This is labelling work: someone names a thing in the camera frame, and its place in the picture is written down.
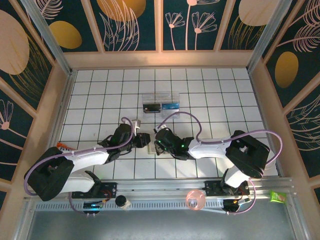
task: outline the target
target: floral wallpaper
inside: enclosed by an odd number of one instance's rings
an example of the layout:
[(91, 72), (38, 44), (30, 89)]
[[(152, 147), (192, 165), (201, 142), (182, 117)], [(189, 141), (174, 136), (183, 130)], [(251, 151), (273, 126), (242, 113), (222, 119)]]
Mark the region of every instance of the floral wallpaper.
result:
[(163, 50), (213, 50), (226, 0), (164, 0)]
[(0, 180), (11, 181), (33, 118), (0, 90)]

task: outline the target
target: wallpaper panel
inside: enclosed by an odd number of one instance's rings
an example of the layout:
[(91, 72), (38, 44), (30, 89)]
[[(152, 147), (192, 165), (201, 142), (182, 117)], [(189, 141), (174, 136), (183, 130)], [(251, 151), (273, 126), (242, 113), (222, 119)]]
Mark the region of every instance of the wallpaper panel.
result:
[(286, 118), (309, 177), (320, 175), (320, 85)]
[(320, 71), (319, 12), (306, 0), (266, 64), (283, 107)]
[(63, 52), (98, 51), (80, 0), (34, 0), (34, 2)]
[(90, 0), (104, 49), (156, 50), (154, 0)]
[(164, 0), (163, 50), (213, 50), (226, 3)]
[(221, 50), (253, 50), (278, 0), (236, 0)]
[(298, 2), (298, 0), (292, 0), (288, 11), (285, 13), (285, 16), (283, 17), (283, 19), (282, 19), (281, 23), (279, 24), (277, 30), (275, 31), (274, 35), (272, 36), (269, 44), (265, 48), (265, 50), (264, 50), (264, 52), (262, 54), (263, 58), (265, 58), (265, 56), (269, 52), (269, 49), (271, 48), (271, 45), (274, 43), (274, 40), (275, 40), (276, 36), (278, 36), (279, 32), (281, 31), (282, 27), (284, 26), (285, 22), (287, 21), (287, 18), (289, 17), (292, 9), (295, 7), (297, 2)]
[(7, 1), (0, 2), (0, 78), (37, 109), (52, 69)]
[(0, 179), (11, 181), (33, 118), (0, 90)]

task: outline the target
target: white tile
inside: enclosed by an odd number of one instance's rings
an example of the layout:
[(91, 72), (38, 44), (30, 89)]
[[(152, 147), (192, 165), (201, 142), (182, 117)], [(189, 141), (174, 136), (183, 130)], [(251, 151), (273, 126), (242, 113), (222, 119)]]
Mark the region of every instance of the white tile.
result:
[(211, 122), (212, 138), (224, 138), (230, 136), (227, 122)]
[[(248, 131), (255, 131), (255, 130), (264, 130), (264, 124), (262, 121), (248, 121), (247, 123), (248, 126)], [(267, 134), (266, 133), (255, 133), (252, 135), (254, 138), (266, 138)]]
[(141, 123), (155, 123), (155, 114), (154, 113), (144, 113), (142, 108), (138, 108), (138, 119)]
[(139, 69), (124, 70), (123, 81), (139, 81)]
[(234, 79), (234, 74), (231, 68), (218, 68), (217, 71), (220, 80)]
[(96, 141), (80, 141), (78, 145), (78, 150), (91, 149), (96, 145)]
[(90, 82), (76, 82), (73, 87), (73, 95), (87, 95), (89, 93)]
[(198, 178), (216, 178), (218, 177), (215, 158), (201, 158), (196, 160), (196, 169)]
[(135, 174), (135, 160), (117, 159), (114, 161), (113, 179), (133, 179)]
[(92, 70), (79, 70), (76, 74), (76, 82), (91, 82)]
[[(209, 122), (203, 122), (201, 123), (202, 131), (199, 135), (200, 139), (212, 139), (212, 133), (211, 133), (211, 126)], [(196, 137), (196, 135), (199, 133), (199, 124), (198, 123), (192, 123), (192, 129), (193, 129), (193, 136)]]
[(121, 118), (126, 117), (130, 120), (135, 120), (137, 119), (137, 109), (136, 108), (121, 108), (120, 109), (120, 119), (119, 119), (119, 123), (121, 124)]
[(104, 97), (104, 109), (115, 109), (120, 108), (121, 95), (105, 95)]
[(81, 125), (64, 125), (61, 141), (79, 141)]
[(221, 93), (220, 83), (218, 80), (205, 80), (203, 82), (206, 93)]
[(154, 81), (140, 81), (139, 82), (139, 94), (147, 94), (155, 92)]
[(257, 106), (256, 97), (253, 92), (240, 92), (239, 97), (242, 106)]
[(86, 109), (83, 124), (100, 124), (102, 109)]
[(129, 153), (127, 151), (123, 151), (123, 152), (121, 152), (121, 154), (125, 154), (125, 155), (119, 156), (118, 159), (132, 159), (132, 160), (134, 160), (135, 156), (136, 156), (136, 149), (135, 148), (131, 149), (131, 152), (129, 152)]
[(106, 82), (108, 79), (108, 70), (94, 70), (92, 82)]
[(189, 107), (189, 94), (188, 93), (180, 93), (179, 95), (180, 107)]
[(226, 117), (228, 122), (244, 122), (245, 117), (240, 106), (227, 106), (225, 108)]
[(235, 80), (235, 83), (239, 93), (252, 93), (254, 91), (250, 80)]
[(115, 168), (115, 161), (112, 161), (104, 165), (95, 166), (93, 173), (100, 180), (112, 180), (114, 176), (114, 168)]
[(171, 69), (171, 80), (187, 80), (186, 69), (184, 68)]
[(235, 80), (220, 80), (221, 91), (223, 93), (237, 93)]
[(248, 132), (247, 124), (245, 121), (230, 121), (228, 122), (230, 133), (233, 135), (236, 130)]
[(261, 115), (257, 106), (244, 106), (243, 113), (246, 121), (261, 121)]
[(154, 69), (140, 69), (139, 80), (140, 81), (154, 81), (155, 80), (155, 70)]
[(138, 93), (138, 81), (124, 81), (122, 85), (123, 94), (137, 94)]
[(102, 109), (105, 95), (89, 95), (86, 103), (86, 109)]
[(202, 80), (201, 68), (187, 68), (186, 76), (188, 80)]
[(155, 178), (172, 179), (176, 177), (176, 160), (158, 158), (155, 160)]
[(137, 159), (135, 160), (134, 178), (135, 179), (154, 179), (155, 173), (154, 159)]
[(238, 93), (222, 93), (224, 106), (237, 107), (241, 106)]
[(99, 124), (82, 125), (80, 141), (98, 141)]
[(123, 70), (109, 70), (108, 73), (108, 82), (110, 81), (123, 81), (124, 79), (124, 71)]
[(248, 71), (245, 67), (243, 68), (232, 68), (235, 79), (249, 79)]
[(177, 160), (176, 161), (176, 177), (177, 178), (196, 178), (197, 168), (195, 160)]
[(62, 144), (66, 145), (69, 149), (77, 150), (78, 148), (78, 141), (64, 141), (61, 142)]
[(206, 93), (206, 102), (208, 107), (223, 107), (224, 100), (221, 93)]
[(64, 124), (82, 124), (84, 114), (84, 109), (69, 109)]
[(201, 123), (209, 122), (208, 109), (206, 107), (192, 107), (191, 113), (194, 115)]
[(171, 80), (170, 69), (156, 69), (155, 80)]
[(103, 81), (91, 82), (89, 94), (105, 94), (106, 84)]
[(105, 94), (121, 94), (122, 82), (108, 81), (106, 83)]
[(113, 135), (118, 124), (101, 124), (99, 130), (99, 141), (105, 140), (109, 135)]
[(273, 163), (271, 163), (270, 165), (272, 165), (272, 166), (266, 166), (265, 167), (263, 176), (264, 177), (278, 176), (279, 173), (278, 173), (278, 170), (276, 168), (276, 165), (273, 164)]
[(218, 80), (217, 69), (215, 68), (202, 68), (203, 80)]
[(226, 110), (224, 107), (208, 107), (210, 122), (226, 122)]
[(102, 124), (117, 124), (119, 122), (120, 109), (103, 109)]
[(171, 82), (170, 81), (156, 81), (155, 82), (155, 92), (171, 92)]
[(143, 148), (136, 148), (135, 149), (135, 158), (136, 159), (154, 159), (156, 156), (154, 154), (148, 153), (148, 146), (145, 146)]
[(138, 94), (125, 94), (121, 97), (121, 108), (137, 108)]
[(206, 107), (206, 95), (204, 93), (190, 93), (190, 107)]
[(73, 95), (70, 99), (69, 109), (85, 109), (87, 95)]
[(172, 92), (178, 92), (178, 93), (188, 92), (187, 81), (172, 81), (171, 84), (172, 84)]
[(222, 178), (225, 171), (234, 166), (228, 158), (216, 158), (216, 166), (218, 168), (218, 177)]
[(188, 138), (193, 136), (191, 123), (174, 123), (174, 134), (179, 138)]
[(204, 93), (204, 82), (202, 80), (196, 81), (187, 81), (188, 82), (188, 91), (189, 93)]
[[(190, 113), (189, 107), (180, 107), (180, 112), (187, 112)], [(187, 114), (179, 114), (178, 118), (174, 119), (175, 123), (191, 123), (191, 117)]]

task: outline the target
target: purple cable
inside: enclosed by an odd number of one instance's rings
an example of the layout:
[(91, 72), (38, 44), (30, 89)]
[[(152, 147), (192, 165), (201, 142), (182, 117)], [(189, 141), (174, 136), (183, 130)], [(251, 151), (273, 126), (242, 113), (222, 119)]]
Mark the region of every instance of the purple cable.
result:
[(270, 131), (270, 130), (254, 130), (254, 131), (249, 131), (249, 132), (246, 132), (246, 133), (243, 133), (243, 134), (240, 134), (238, 136), (234, 136), (234, 137), (231, 137), (229, 139), (226, 139), (226, 140), (221, 140), (221, 141), (200, 141), (199, 139), (199, 135), (201, 134), (202, 132), (202, 126), (201, 126), (201, 123), (200, 121), (198, 120), (198, 118), (196, 118), (194, 115), (192, 115), (191, 113), (189, 112), (186, 112), (186, 111), (177, 111), (177, 112), (174, 112), (172, 114), (170, 114), (165, 120), (163, 120), (162, 123), (160, 123), (160, 125), (158, 126), (161, 127), (163, 124), (166, 123), (166, 121), (171, 118), (172, 116), (174, 115), (177, 115), (177, 114), (187, 114), (191, 117), (193, 117), (196, 122), (198, 123), (199, 125), (199, 132), (197, 133), (197, 135), (195, 136), (195, 139), (201, 143), (201, 144), (221, 144), (221, 143), (228, 143), (228, 142), (231, 142), (233, 140), (237, 140), (237, 139), (240, 139), (240, 138), (243, 138), (245, 136), (248, 136), (248, 135), (251, 135), (251, 134), (259, 134), (259, 133), (268, 133), (268, 134), (272, 134), (274, 136), (276, 136), (278, 139), (279, 139), (279, 142), (280, 142), (280, 148), (279, 148), (279, 151), (277, 152), (277, 154), (275, 154), (269, 161), (266, 162), (266, 165), (272, 163), (281, 153), (282, 151), (282, 148), (283, 148), (283, 142), (282, 142), (282, 139), (281, 137), (274, 131)]
[(257, 194), (256, 193), (256, 187), (255, 187), (254, 183), (251, 181), (251, 179), (249, 179), (249, 182), (252, 184), (252, 187), (253, 187), (253, 201), (252, 201), (252, 204), (246, 210), (233, 212), (232, 213), (233, 215), (244, 214), (244, 213), (248, 212), (250, 209), (253, 208), (253, 206), (256, 203), (256, 197), (257, 197), (257, 195), (256, 195)]
[[(121, 148), (121, 147), (127, 145), (127, 144), (131, 141), (131, 139), (132, 139), (132, 137), (133, 137), (133, 135), (134, 135), (134, 127), (133, 127), (133, 124), (132, 124), (132, 122), (130, 121), (130, 119), (128, 119), (127, 117), (121, 118), (121, 121), (122, 121), (123, 123), (125, 123), (124, 120), (127, 120), (127, 121), (130, 123), (131, 134), (130, 134), (129, 139), (128, 139), (126, 142), (120, 144), (119, 146), (103, 147), (103, 148), (99, 148), (99, 150), (118, 149), (118, 148)], [(33, 167), (31, 167), (30, 170), (28, 171), (28, 173), (26, 174), (26, 176), (25, 176), (25, 178), (24, 178), (24, 182), (23, 182), (24, 191), (25, 191), (28, 195), (30, 195), (30, 196), (37, 196), (36, 193), (32, 193), (32, 192), (29, 191), (29, 189), (28, 189), (28, 179), (29, 179), (31, 173), (32, 173), (38, 166), (40, 166), (41, 164), (43, 164), (43, 163), (45, 163), (45, 162), (47, 162), (47, 161), (49, 161), (49, 160), (51, 160), (51, 159), (55, 159), (55, 158), (59, 158), (59, 157), (68, 157), (68, 156), (72, 156), (72, 155), (77, 156), (77, 155), (80, 155), (80, 154), (89, 154), (89, 153), (93, 153), (94, 151), (96, 151), (94, 148), (93, 148), (93, 149), (90, 148), (90, 149), (85, 149), (85, 150), (77, 151), (77, 152), (74, 152), (74, 153), (69, 152), (69, 153), (57, 154), (57, 155), (49, 156), (49, 157), (46, 157), (45, 159), (42, 159), (41, 161), (39, 161), (39, 162), (37, 162), (35, 165), (33, 165)]]

